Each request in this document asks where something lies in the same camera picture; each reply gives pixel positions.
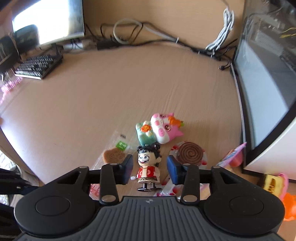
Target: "white logo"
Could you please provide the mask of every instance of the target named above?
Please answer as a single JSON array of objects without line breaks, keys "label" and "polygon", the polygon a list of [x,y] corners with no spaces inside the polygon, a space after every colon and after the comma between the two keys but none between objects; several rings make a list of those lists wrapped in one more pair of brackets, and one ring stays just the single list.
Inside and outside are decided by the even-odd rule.
[{"label": "white logo", "polygon": [[150,204],[151,202],[153,202],[153,200],[152,199],[148,199],[145,202]]}]

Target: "black toy hair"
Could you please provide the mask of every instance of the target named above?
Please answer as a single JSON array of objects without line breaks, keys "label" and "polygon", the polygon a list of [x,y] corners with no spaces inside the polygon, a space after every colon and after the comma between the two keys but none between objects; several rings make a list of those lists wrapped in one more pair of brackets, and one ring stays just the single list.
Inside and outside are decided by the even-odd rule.
[{"label": "black toy hair", "polygon": [[151,145],[145,145],[145,146],[139,146],[137,148],[138,154],[144,153],[144,152],[153,152],[155,155],[155,158],[161,157],[160,155],[160,144],[158,143],[153,143]]}]

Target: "wooden desk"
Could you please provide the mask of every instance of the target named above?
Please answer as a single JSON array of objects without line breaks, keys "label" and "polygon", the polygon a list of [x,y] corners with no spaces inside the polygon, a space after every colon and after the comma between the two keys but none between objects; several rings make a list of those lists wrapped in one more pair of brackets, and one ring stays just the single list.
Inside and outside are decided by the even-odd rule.
[{"label": "wooden desk", "polygon": [[[91,167],[115,130],[137,143],[135,124],[155,112],[175,112],[185,123],[184,136],[161,147],[162,180],[169,149],[181,140],[201,145],[215,165],[241,134],[235,84],[219,65],[173,46],[66,54],[46,79],[24,79],[6,97],[1,128],[45,183],[78,166]],[[135,158],[133,175],[137,170]],[[119,186],[119,196],[141,195],[137,187],[136,181]],[[287,240],[295,237],[292,226],[281,226]]]}]

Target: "pink cow toy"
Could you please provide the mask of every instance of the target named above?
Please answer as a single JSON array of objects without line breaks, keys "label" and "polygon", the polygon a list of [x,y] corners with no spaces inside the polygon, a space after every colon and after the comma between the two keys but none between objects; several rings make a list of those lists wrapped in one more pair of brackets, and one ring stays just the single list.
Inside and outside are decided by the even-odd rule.
[{"label": "pink cow toy", "polygon": [[168,115],[156,113],[151,117],[151,127],[160,144],[165,144],[175,137],[183,136],[183,133],[179,131],[180,126],[183,126],[183,122],[176,119],[174,113]]}]

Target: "silver screw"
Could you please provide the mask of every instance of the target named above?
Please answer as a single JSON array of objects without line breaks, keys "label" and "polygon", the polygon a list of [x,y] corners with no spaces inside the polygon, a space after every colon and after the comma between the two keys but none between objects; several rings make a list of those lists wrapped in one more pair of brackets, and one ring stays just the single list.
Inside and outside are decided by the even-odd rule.
[{"label": "silver screw", "polygon": [[114,195],[105,195],[102,197],[103,202],[114,202],[116,197]]},{"label": "silver screw", "polygon": [[197,196],[194,196],[194,195],[186,195],[183,197],[183,200],[185,202],[195,202],[197,201]]}]

